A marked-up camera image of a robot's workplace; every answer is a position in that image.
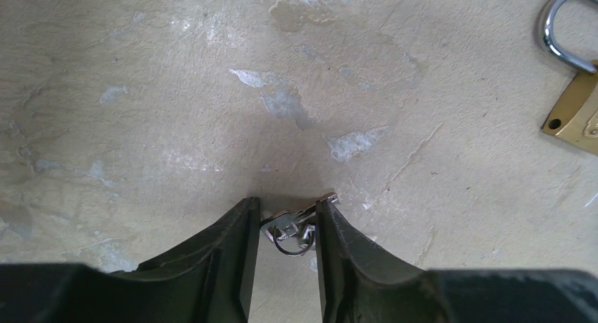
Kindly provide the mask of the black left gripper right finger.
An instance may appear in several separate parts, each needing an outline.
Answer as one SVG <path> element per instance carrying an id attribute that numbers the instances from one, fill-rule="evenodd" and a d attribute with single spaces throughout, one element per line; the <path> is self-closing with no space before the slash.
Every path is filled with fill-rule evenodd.
<path id="1" fill-rule="evenodd" d="M 315 206 L 324 322 L 596 322 L 597 278 L 574 269 L 421 269 Z"/>

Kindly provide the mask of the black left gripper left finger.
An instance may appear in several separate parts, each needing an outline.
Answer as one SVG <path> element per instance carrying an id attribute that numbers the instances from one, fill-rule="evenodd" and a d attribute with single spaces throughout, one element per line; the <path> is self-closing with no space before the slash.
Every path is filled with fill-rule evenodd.
<path id="1" fill-rule="evenodd" d="M 1 266 L 2 322 L 247 322 L 260 200 L 142 262 L 106 273 L 82 263 Z"/>

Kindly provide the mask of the small silver keys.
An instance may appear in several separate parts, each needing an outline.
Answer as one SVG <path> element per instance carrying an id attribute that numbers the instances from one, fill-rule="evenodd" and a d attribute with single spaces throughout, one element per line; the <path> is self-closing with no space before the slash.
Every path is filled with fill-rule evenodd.
<path id="1" fill-rule="evenodd" d="M 328 193 L 316 198 L 308 206 L 289 210 L 284 209 L 270 215 L 260 222 L 260 231 L 273 243 L 282 254 L 290 257 L 303 256 L 308 251 L 316 250 L 316 205 L 318 202 L 328 202 L 333 205 L 340 203 L 336 193 Z M 294 239 L 298 250 L 290 251 L 282 247 L 281 243 Z"/>

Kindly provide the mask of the brass padlock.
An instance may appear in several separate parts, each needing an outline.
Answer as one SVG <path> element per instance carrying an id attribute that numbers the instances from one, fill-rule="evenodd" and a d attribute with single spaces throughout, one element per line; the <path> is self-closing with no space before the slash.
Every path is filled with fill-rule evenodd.
<path id="1" fill-rule="evenodd" d="M 542 126 L 547 135 L 597 155 L 597 60 L 586 60 L 567 51 L 556 41 L 554 21 L 569 0 L 548 0 L 537 27 L 542 48 L 577 71 L 560 95 Z M 587 0 L 597 4 L 597 0 Z"/>

